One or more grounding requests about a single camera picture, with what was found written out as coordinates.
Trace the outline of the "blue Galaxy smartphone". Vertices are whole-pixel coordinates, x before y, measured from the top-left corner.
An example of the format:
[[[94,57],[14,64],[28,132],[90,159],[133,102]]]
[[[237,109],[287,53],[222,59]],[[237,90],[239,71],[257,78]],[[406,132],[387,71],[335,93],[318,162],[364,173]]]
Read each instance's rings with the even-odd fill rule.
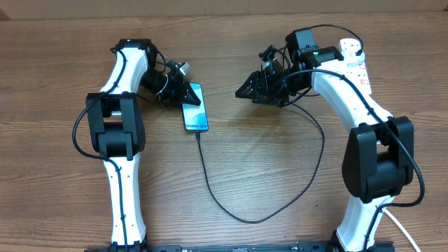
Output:
[[[191,83],[190,85],[192,86],[192,91],[199,98],[200,105],[182,105],[184,129],[187,132],[207,132],[209,130],[209,124],[202,86],[199,83]]]

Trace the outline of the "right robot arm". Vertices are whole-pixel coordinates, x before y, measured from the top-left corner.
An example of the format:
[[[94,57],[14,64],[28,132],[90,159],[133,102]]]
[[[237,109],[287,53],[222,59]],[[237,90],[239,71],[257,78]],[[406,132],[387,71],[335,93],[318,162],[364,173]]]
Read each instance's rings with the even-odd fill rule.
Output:
[[[392,251],[376,241],[382,216],[402,189],[420,178],[414,161],[414,126],[372,98],[363,42],[357,35],[338,46],[319,46],[309,27],[287,35],[284,48],[260,53],[262,66],[236,91],[238,98],[283,108],[308,92],[322,96],[345,126],[349,138],[342,178],[350,198],[330,241],[301,241],[299,251]]]

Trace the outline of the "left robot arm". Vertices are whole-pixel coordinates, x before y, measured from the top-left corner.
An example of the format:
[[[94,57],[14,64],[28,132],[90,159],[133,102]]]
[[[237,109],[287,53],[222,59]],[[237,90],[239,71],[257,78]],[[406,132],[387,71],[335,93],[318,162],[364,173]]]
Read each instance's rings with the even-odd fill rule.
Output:
[[[139,195],[139,163],[146,133],[138,90],[145,87],[159,104],[200,108],[202,98],[185,77],[186,62],[164,61],[156,68],[157,47],[149,38],[123,38],[111,48],[115,66],[105,86],[86,97],[82,117],[88,119],[95,153],[106,169],[113,230],[107,251],[149,251]]]

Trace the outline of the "white charger plug adapter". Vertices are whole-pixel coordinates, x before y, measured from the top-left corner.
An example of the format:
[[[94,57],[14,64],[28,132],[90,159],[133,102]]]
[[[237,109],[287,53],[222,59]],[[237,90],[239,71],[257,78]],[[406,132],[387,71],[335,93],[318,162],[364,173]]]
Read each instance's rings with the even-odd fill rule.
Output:
[[[365,53],[356,49],[345,49],[341,52],[348,67],[356,67],[365,61]]]

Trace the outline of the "white power strip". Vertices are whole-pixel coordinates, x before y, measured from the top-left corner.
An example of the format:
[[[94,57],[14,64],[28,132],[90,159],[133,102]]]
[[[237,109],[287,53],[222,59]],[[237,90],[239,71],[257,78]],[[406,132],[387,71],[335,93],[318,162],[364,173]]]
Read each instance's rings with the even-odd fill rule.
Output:
[[[361,49],[361,43],[354,38],[343,38],[339,41],[339,51],[342,52],[345,49]],[[368,76],[368,70],[365,62],[354,67],[347,67],[350,77],[353,78],[353,83],[356,87],[365,95],[371,95],[372,89],[370,86],[370,80]]]

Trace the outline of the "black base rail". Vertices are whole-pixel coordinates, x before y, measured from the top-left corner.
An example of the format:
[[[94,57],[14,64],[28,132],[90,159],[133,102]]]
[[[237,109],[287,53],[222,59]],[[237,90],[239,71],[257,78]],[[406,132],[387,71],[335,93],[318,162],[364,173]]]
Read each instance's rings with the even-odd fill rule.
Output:
[[[124,246],[110,245],[107,248],[96,248],[84,250],[89,252],[111,252],[126,251]],[[260,245],[260,246],[149,246],[143,245],[143,248],[137,245],[129,246],[127,251],[147,251],[147,252],[326,252],[326,251],[343,251],[339,250],[336,245],[332,245],[329,241],[300,241],[297,244],[289,245]],[[396,251],[392,241],[378,242],[374,248],[367,251],[393,252]]]

